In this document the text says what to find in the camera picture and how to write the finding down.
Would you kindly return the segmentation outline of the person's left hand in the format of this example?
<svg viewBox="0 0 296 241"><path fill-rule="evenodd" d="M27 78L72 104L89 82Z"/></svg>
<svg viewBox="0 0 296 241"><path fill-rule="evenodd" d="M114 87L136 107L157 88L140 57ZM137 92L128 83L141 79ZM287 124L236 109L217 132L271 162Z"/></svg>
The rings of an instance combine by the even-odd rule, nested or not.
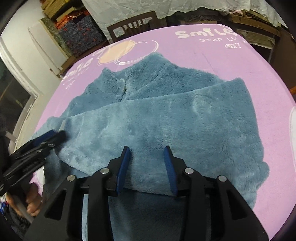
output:
<svg viewBox="0 0 296 241"><path fill-rule="evenodd" d="M15 205L13 197L9 193L6 193L6 201L18 216L23 217L20 210ZM30 183L29 191L26 197L26 203L28 204L27 213L33 217L37 216L42 208L43 203L42 197L39 194L39 188L36 183Z"/></svg>

